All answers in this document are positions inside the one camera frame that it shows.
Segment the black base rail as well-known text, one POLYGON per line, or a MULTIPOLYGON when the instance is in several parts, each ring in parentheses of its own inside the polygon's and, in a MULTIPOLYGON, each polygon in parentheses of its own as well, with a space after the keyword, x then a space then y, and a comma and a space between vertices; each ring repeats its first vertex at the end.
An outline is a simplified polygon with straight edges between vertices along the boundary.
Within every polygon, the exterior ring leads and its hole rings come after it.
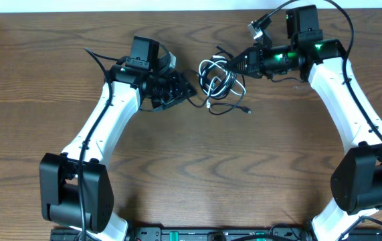
MULTIPOLYGON (((80 231, 75 229, 58 228, 51 230, 51 241, 78 240, 80 231)), ((208 241, 208 240, 236 240, 246 236, 263 235, 253 240, 275 240, 270 236, 287 240, 316 240, 309 233, 300 228, 287 228, 277 226, 271 229, 168 229, 160 227, 137 227, 129 229, 126 234, 116 234, 112 237, 104 234, 90 234, 86 240, 150 240, 150 241, 208 241)), ((382 241, 380 229, 356 229, 347 234, 342 240, 382 241)))

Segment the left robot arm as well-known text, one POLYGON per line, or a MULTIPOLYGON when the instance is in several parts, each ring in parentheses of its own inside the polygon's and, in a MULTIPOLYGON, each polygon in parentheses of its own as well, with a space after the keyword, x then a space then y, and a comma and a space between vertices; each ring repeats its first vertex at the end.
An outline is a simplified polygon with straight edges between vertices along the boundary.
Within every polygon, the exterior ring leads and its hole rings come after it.
POLYGON ((108 176, 113 150, 144 100, 158 112, 196 94, 176 71, 176 57, 156 40, 136 36, 130 54, 112 61, 110 69, 100 68, 102 93, 80 132, 39 164, 41 215, 76 230, 75 240, 125 240, 128 222, 114 211, 108 176))

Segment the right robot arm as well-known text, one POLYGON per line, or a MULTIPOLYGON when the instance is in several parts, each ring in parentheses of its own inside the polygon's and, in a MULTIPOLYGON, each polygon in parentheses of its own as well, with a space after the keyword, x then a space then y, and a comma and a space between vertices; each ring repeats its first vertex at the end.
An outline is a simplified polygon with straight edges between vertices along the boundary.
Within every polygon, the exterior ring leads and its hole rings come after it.
POLYGON ((382 210, 382 120, 371 106, 349 60, 350 48, 326 39, 314 5, 286 11, 290 44, 275 47, 267 33, 270 14, 249 24, 254 45, 226 68, 252 78, 297 71, 326 106, 345 156, 330 179, 332 199, 301 231, 301 240, 350 240, 355 227, 382 210))

